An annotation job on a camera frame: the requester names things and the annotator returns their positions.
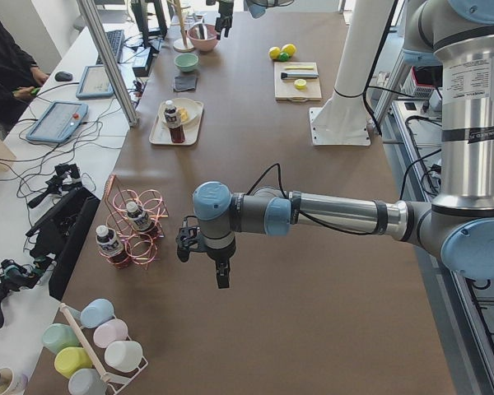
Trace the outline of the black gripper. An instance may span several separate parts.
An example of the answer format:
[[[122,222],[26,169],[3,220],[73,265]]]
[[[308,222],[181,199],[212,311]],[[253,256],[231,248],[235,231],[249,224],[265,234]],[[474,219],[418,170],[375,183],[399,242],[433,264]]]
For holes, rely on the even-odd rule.
[[[215,262],[217,286],[219,289],[230,287],[230,259],[235,254],[235,246],[207,250],[207,255]]]
[[[215,31],[217,34],[217,39],[221,39],[221,31],[225,30],[225,37],[228,37],[231,26],[232,26],[233,16],[220,14],[216,19]]]

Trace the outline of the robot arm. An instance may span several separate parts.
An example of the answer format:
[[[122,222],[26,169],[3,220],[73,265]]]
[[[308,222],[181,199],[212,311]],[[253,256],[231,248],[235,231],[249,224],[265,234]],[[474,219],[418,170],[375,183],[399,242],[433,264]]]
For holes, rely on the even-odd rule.
[[[287,7],[293,2],[293,0],[247,0],[245,1],[245,4],[247,5],[247,9],[251,16],[254,19],[257,19],[263,16],[269,8]],[[206,1],[207,5],[213,5],[215,3],[216,1]],[[229,35],[233,22],[234,0],[220,0],[217,1],[217,3],[219,4],[219,7],[218,17],[215,22],[215,31],[217,33],[217,39],[219,40],[222,36],[227,37]]]
[[[343,20],[332,14],[276,13],[254,20],[237,13],[200,86],[207,110],[194,157],[198,179],[215,179],[238,191],[253,188],[266,203],[278,193],[277,178],[259,180],[259,175],[281,167],[289,189],[371,202],[395,199],[398,165],[387,161],[380,139],[368,147],[314,146],[307,105],[273,98],[270,44],[295,42],[319,64],[321,82],[328,85],[345,34]],[[346,235],[307,219],[287,235],[271,237],[264,234],[262,214],[243,221],[256,232],[237,236],[233,295],[405,290],[421,281],[412,250],[389,237]]]

